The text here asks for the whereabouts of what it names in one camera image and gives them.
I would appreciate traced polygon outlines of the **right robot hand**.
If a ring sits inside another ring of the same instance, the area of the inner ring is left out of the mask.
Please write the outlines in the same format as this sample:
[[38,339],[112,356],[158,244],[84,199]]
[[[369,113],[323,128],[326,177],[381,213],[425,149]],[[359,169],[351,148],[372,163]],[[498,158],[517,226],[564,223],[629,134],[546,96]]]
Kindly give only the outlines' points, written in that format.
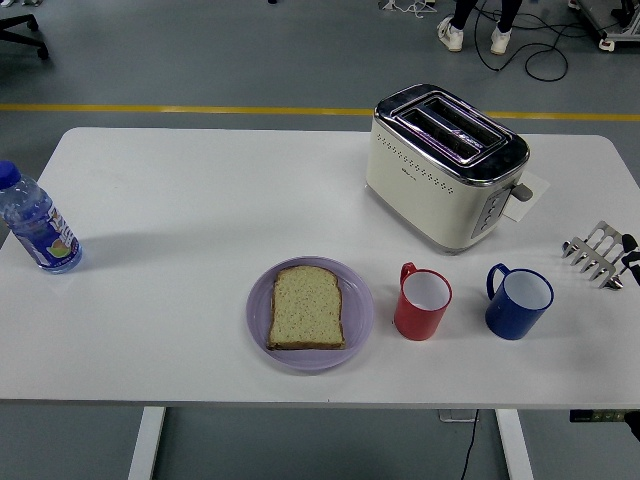
[[636,283],[640,285],[640,251],[638,242],[633,235],[626,233],[622,235],[622,245],[624,255],[621,259],[623,268],[620,273],[630,271]]

